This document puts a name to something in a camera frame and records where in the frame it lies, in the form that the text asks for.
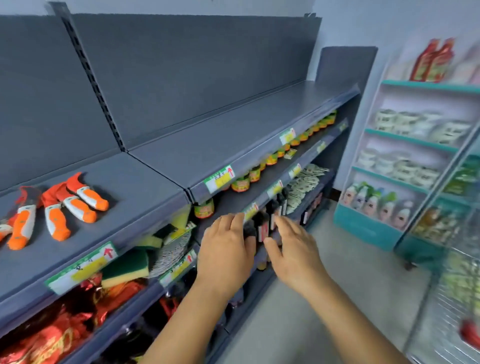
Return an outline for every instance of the wall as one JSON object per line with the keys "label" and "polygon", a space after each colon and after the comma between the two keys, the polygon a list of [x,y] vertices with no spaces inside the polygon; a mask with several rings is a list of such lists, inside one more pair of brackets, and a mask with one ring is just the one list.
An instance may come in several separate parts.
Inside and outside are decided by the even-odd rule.
{"label": "wall", "polygon": [[[378,53],[351,130],[334,188],[342,190],[348,175],[361,131],[367,121],[389,57],[408,43],[403,57],[416,57],[432,37],[446,38],[477,34],[480,2],[477,0],[316,0],[313,12],[323,17],[308,78],[315,79],[322,47],[377,46]],[[456,48],[465,49],[465,42]]]}
{"label": "wall", "polygon": [[[64,0],[71,12],[303,16],[314,0]],[[0,14],[47,15],[44,0],[2,0]]]}

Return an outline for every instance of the floor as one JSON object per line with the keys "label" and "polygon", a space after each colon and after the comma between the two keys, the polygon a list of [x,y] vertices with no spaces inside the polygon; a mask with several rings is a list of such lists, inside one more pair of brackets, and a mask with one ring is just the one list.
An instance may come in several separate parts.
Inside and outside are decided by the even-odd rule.
{"label": "floor", "polygon": [[[322,261],[353,302],[401,349],[430,274],[421,269],[405,271],[393,253],[335,226],[335,207],[332,204],[309,228]],[[342,362],[313,310],[276,280],[217,363]]]}

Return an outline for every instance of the hand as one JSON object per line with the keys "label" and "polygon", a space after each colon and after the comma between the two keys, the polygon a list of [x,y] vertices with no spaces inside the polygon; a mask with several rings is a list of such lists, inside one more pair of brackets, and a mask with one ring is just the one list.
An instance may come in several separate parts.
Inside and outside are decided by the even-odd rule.
{"label": "hand", "polygon": [[282,252],[272,238],[264,241],[273,269],[287,286],[307,299],[313,290],[331,286],[332,279],[325,270],[315,239],[292,220],[275,216],[282,237]]}
{"label": "hand", "polygon": [[219,217],[205,230],[195,283],[213,290],[225,303],[243,286],[253,267],[255,238],[243,239],[243,213]]}

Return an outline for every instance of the knife handle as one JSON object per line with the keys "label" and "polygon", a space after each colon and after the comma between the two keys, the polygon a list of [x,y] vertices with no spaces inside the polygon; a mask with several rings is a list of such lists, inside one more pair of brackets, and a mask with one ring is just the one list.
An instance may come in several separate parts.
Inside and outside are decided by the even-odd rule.
{"label": "knife handle", "polygon": [[47,229],[52,238],[59,242],[68,239],[70,230],[67,228],[67,220],[61,211],[61,204],[50,205],[45,208],[45,220]]}
{"label": "knife handle", "polygon": [[77,190],[77,195],[79,195],[85,202],[87,202],[91,207],[100,210],[108,210],[108,201],[101,198],[98,193],[92,190],[88,186],[84,186]]}
{"label": "knife handle", "polygon": [[35,225],[36,205],[22,206],[18,209],[17,219],[13,223],[12,236],[8,240],[8,246],[12,250],[25,248],[32,237]]}
{"label": "knife handle", "polygon": [[96,221],[96,212],[77,196],[70,196],[63,200],[65,207],[79,220],[92,223]]}
{"label": "knife handle", "polygon": [[0,242],[8,235],[11,234],[13,228],[8,224],[0,224]]}

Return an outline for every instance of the red arrow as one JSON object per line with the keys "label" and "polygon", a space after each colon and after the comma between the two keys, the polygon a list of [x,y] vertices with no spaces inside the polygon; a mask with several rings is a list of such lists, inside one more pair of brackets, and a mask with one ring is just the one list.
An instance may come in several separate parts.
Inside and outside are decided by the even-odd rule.
{"label": "red arrow", "polygon": [[111,258],[113,258],[112,256],[112,252],[113,252],[113,249],[112,248],[105,248],[105,250],[103,251],[103,255],[107,255]]}

